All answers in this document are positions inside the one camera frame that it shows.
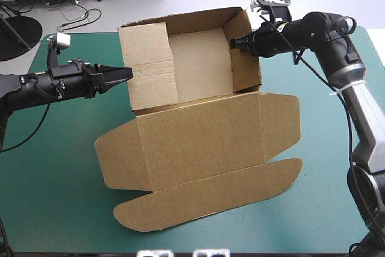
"cardboard flap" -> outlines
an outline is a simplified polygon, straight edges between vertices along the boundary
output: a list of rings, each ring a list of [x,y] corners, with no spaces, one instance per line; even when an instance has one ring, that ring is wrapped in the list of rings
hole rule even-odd
[[[128,81],[131,108],[177,103],[174,60],[165,23],[119,28],[119,37],[125,66],[134,73]]]
[[[262,84],[262,76],[259,69],[259,60],[246,51],[238,48],[230,50],[231,64],[233,70],[234,91],[245,90]]]
[[[258,93],[137,119],[154,191],[266,161]]]
[[[151,191],[137,120],[131,120],[95,142],[107,187]]]
[[[165,22],[169,35],[196,33],[197,31],[222,28],[226,22],[228,22],[241,11],[241,7],[203,10],[184,14],[173,14],[155,19],[144,19],[138,22],[128,23],[124,26]]]
[[[289,188],[301,167],[294,158],[184,183],[119,204],[114,216],[136,231],[162,230],[275,197]]]
[[[244,36],[252,32],[247,12],[242,10],[223,27],[227,40]],[[233,70],[233,89],[241,91],[251,87],[258,90],[262,83],[258,57],[237,49],[230,50]]]
[[[263,148],[268,161],[296,144],[301,137],[300,106],[296,96],[261,93]]]

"black stand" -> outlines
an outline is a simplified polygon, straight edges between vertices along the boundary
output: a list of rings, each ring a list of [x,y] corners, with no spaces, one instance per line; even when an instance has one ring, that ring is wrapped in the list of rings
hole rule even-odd
[[[15,15],[4,18],[0,14],[0,61],[5,61],[30,51],[40,41],[43,29],[37,20],[21,16],[2,1],[0,5],[1,9],[7,8]]]

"open cardboard box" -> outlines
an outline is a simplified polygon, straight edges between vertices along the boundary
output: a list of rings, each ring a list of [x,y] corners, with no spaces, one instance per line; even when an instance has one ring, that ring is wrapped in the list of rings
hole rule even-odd
[[[137,118],[95,147],[108,187],[152,192],[116,206],[121,224],[161,230],[272,198],[295,181],[300,159],[267,162],[300,139],[298,99],[258,92],[258,59],[228,42],[250,31],[239,7],[119,29]]]

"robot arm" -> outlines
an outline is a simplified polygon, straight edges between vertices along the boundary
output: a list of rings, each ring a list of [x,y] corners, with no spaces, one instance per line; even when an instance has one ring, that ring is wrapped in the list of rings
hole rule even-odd
[[[130,67],[91,66],[80,59],[59,66],[61,49],[70,36],[58,33],[48,39],[47,71],[26,75],[0,75],[0,151],[7,120],[13,111],[74,98],[94,98],[133,77]]]
[[[349,172],[348,185],[371,231],[365,240],[385,251],[385,115],[366,86],[366,67],[349,37],[356,22],[351,17],[323,12],[291,21],[289,4],[289,0],[253,0],[251,7],[267,11],[270,23],[264,22],[253,33],[231,40],[230,45],[259,57],[292,52],[292,48],[315,53],[328,84],[342,95],[359,137],[352,155],[356,180]],[[353,22],[350,29],[347,19]]]

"black cable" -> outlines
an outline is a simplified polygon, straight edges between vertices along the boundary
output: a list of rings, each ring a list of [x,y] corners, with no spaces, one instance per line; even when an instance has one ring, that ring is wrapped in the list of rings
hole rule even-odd
[[[99,12],[99,16],[98,16],[97,18],[95,18],[95,19],[92,20],[91,22],[83,23],[83,24],[76,25],[76,26],[73,26],[73,27],[70,27],[70,28],[65,28],[65,29],[63,29],[63,31],[67,31],[67,30],[79,28],[79,27],[86,26],[86,25],[89,25],[89,24],[92,24],[92,23],[98,21],[98,20],[102,17],[102,11],[101,11],[100,9],[98,9],[98,8],[92,8],[92,9],[89,9],[89,10],[88,10],[88,13],[89,13],[90,11],[93,11],[93,10]]]
[[[26,7],[26,6],[31,6],[28,10],[26,11],[21,11],[22,8]],[[24,4],[22,6],[19,7],[19,9],[17,10],[20,14],[24,14],[24,13],[28,13],[30,12],[32,9],[34,9],[34,5],[32,3],[27,3],[27,4]]]
[[[266,21],[270,26],[271,28],[276,32],[278,33],[278,35],[286,42],[286,44],[290,47],[290,49],[293,51],[293,53],[296,54],[297,58],[299,60],[301,60],[316,76],[317,78],[319,78],[325,85],[327,85],[331,90],[333,90],[334,92],[336,92],[336,89],[331,85],[329,84],[295,49],[294,47],[291,45],[291,43],[287,40],[287,38],[274,26],[274,24],[272,24],[270,21],[268,21],[263,15],[260,15],[260,17]],[[346,116],[347,116],[347,121],[348,121],[348,133],[349,133],[349,164],[350,164],[350,170],[351,170],[351,173],[353,175],[353,181],[354,181],[354,185],[356,186],[356,189],[357,189],[357,192],[360,196],[360,199],[362,201],[362,203],[364,204],[364,207],[365,207],[365,210],[367,211],[368,213],[368,216],[369,218],[371,219],[371,222],[373,223],[373,225],[375,226],[375,228],[377,229],[378,233],[380,233],[380,235],[385,239],[385,234],[384,232],[381,230],[380,226],[377,224],[377,222],[375,221],[372,213],[370,212],[369,210],[369,207],[368,205],[366,204],[365,202],[365,199],[362,195],[362,192],[361,192],[361,189],[358,185],[358,182],[357,182],[357,179],[356,179],[356,175],[354,174],[354,164],[353,164],[353,159],[352,159],[352,154],[353,154],[353,132],[352,132],[352,128],[351,128],[351,119],[350,119],[350,112],[349,112],[349,108],[348,108],[348,105],[347,103],[344,101],[344,99],[342,98],[342,96],[340,94],[337,94],[339,100],[341,101],[344,109],[345,109],[345,113],[346,113]]]
[[[58,99],[58,97],[56,96],[53,96],[45,91],[43,91],[40,87],[37,86],[37,82],[38,82],[38,78],[36,78],[35,76],[30,76],[28,79],[27,79],[27,82],[30,82],[31,80],[34,80],[34,85],[33,85],[33,89],[36,90],[36,92],[38,94],[40,94],[41,96],[43,96],[44,98],[52,98],[52,99]],[[20,143],[18,144],[15,144],[14,146],[12,147],[9,147],[9,148],[6,148],[6,149],[3,149],[1,150],[1,153],[4,153],[4,152],[8,152],[9,150],[13,150],[17,147],[20,147],[21,145],[25,144],[27,141],[29,141],[36,133],[37,131],[40,129],[40,127],[42,126],[43,122],[44,122],[44,119],[46,118],[47,116],[47,113],[48,113],[48,110],[49,110],[49,106],[51,104],[47,104],[47,107],[44,111],[44,114],[43,114],[43,117],[42,119],[39,121],[39,124],[37,125],[37,127],[35,128],[35,130],[29,135],[27,136],[27,138],[25,138],[24,140],[22,140]]]
[[[32,134],[30,134],[29,136],[27,136],[27,138],[24,139],[23,141],[21,141],[20,143],[15,144],[15,145],[12,146],[12,147],[8,147],[8,148],[6,148],[6,149],[4,149],[4,150],[1,150],[1,152],[2,152],[2,153],[8,152],[9,150],[13,150],[13,149],[15,149],[15,148],[17,148],[17,147],[20,147],[21,145],[23,145],[23,144],[25,144],[27,141],[29,141],[29,140],[30,140],[30,139],[37,133],[37,131],[40,129],[40,127],[42,126],[42,124],[43,124],[43,122],[44,122],[44,119],[45,119],[46,116],[47,116],[47,113],[48,113],[48,110],[49,110],[49,106],[50,106],[50,105],[51,105],[51,104],[47,104],[47,107],[46,107],[46,110],[44,111],[43,117],[42,117],[42,119],[39,121],[39,124],[37,125],[37,127],[35,128],[35,130],[32,132]]]
[[[8,244],[7,234],[5,233],[4,224],[3,224],[2,220],[1,220],[1,218],[0,218],[0,233],[2,235],[3,243],[4,243],[4,246],[5,246],[5,255],[7,257],[11,257],[10,246]]]
[[[79,22],[87,20],[89,15],[90,15],[90,11],[98,11],[99,12],[99,16],[97,18],[95,18],[94,20],[92,20],[91,22],[87,22],[87,23],[71,26],[69,28],[63,28],[61,31],[68,31],[68,30],[71,30],[71,29],[87,26],[89,24],[95,23],[96,21],[98,21],[102,17],[102,11],[100,9],[98,9],[98,8],[86,9],[85,7],[83,7],[83,6],[79,5],[78,3],[76,3],[76,1],[71,1],[71,0],[68,0],[68,1],[71,2],[73,5],[78,6],[81,9],[83,9],[85,11],[85,13],[83,14],[83,16],[79,20],[64,23],[64,24],[60,25],[59,27],[65,27],[65,26],[68,26],[68,25],[73,25],[75,23],[79,23]]]

